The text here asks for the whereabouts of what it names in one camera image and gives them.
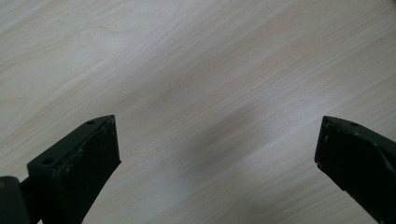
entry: wooden surface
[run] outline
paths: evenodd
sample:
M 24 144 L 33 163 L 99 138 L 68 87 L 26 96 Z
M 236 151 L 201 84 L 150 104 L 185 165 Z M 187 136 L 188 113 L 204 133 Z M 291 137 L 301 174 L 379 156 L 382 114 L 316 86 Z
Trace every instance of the wooden surface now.
M 0 1 L 0 174 L 115 114 L 107 223 L 375 223 L 314 163 L 321 118 L 396 140 L 392 0 Z

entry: black plastic part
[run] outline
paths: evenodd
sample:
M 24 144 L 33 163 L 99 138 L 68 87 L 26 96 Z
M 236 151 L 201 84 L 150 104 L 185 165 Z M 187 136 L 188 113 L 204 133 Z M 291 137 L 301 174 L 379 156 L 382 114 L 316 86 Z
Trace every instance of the black plastic part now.
M 29 177 L 0 177 L 0 224 L 80 224 L 120 164 L 113 115 L 85 122 L 28 163 Z
M 396 223 L 396 143 L 357 123 L 324 117 L 318 168 L 378 223 Z

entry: mounting hole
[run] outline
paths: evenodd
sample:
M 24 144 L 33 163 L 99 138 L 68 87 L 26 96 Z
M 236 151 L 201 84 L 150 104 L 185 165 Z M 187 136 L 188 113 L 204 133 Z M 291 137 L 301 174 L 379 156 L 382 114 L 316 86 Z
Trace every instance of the mounting hole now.
M 50 165 L 51 163 L 53 163 L 53 158 L 46 158 L 43 160 L 44 165 Z

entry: screw hole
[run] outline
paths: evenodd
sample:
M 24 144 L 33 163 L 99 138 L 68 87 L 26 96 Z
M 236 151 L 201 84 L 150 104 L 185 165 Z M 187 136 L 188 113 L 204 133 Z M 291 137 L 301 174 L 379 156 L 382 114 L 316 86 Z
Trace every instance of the screw hole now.
M 53 163 L 53 158 L 46 158 L 45 160 L 43 160 L 44 165 L 49 165 L 51 163 Z

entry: wood grain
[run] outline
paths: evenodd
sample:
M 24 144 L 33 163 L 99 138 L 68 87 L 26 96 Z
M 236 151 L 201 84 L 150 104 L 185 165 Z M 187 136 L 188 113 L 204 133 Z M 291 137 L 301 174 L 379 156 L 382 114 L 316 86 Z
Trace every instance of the wood grain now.
M 115 114 L 84 223 L 375 223 L 316 167 L 324 115 L 396 140 L 391 0 L 0 1 L 0 174 Z

